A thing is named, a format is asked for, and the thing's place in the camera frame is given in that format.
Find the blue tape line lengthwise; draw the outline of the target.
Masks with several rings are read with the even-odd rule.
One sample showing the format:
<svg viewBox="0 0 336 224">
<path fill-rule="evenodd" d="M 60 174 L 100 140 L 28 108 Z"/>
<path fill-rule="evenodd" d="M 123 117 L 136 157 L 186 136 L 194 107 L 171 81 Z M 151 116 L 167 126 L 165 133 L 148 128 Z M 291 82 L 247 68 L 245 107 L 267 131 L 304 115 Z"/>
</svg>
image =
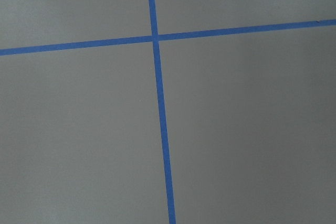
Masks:
<svg viewBox="0 0 336 224">
<path fill-rule="evenodd" d="M 154 57 L 157 103 L 158 103 L 158 110 L 159 110 L 162 155 L 163 155 L 163 165 L 164 165 L 164 175 L 165 175 L 167 210 L 168 210 L 169 223 L 176 223 L 173 180 L 172 180 L 172 172 L 171 172 L 169 138 L 168 138 L 167 124 L 166 124 L 164 88 L 163 88 L 163 77 L 162 77 L 162 66 L 161 66 L 161 54 L 160 54 L 159 32 L 158 32 L 158 25 L 157 25 L 158 21 L 157 21 L 157 15 L 156 15 L 156 5 L 155 5 L 155 0 L 148 0 L 148 1 L 149 1 L 151 37 L 152 37 L 153 57 Z"/>
</svg>

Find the blue tape line crosswise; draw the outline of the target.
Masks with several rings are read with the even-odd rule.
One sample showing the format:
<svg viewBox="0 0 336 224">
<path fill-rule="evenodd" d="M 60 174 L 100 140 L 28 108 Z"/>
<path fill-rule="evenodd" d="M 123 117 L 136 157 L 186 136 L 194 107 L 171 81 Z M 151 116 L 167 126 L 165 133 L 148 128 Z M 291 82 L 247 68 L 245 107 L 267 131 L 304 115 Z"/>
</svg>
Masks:
<svg viewBox="0 0 336 224">
<path fill-rule="evenodd" d="M 309 22 L 295 22 L 295 23 L 284 23 L 284 24 L 271 24 L 271 25 L 258 25 L 258 26 L 223 28 L 223 29 L 212 29 L 212 30 L 188 31 L 188 32 L 183 32 L 183 33 L 159 34 L 157 36 L 157 39 L 159 41 L 168 41 L 168 40 L 215 37 L 215 36 L 234 35 L 234 34 L 259 33 L 259 32 L 273 31 L 273 30 L 325 27 L 325 26 L 334 26 L 334 25 L 335 25 L 334 19 L 314 20 L 314 21 L 309 21 Z M 62 43 L 62 44 L 27 46 L 27 47 L 1 49 L 1 56 L 30 54 L 30 53 L 36 53 L 36 52 L 70 50 L 70 49 L 104 47 L 104 46 L 114 46 L 114 45 L 139 44 L 139 43 L 152 42 L 152 41 L 153 41 L 153 36 L 147 35 L 147 36 L 113 38 L 113 39 L 104 39 L 104 40 L 69 42 L 69 43 Z"/>
</svg>

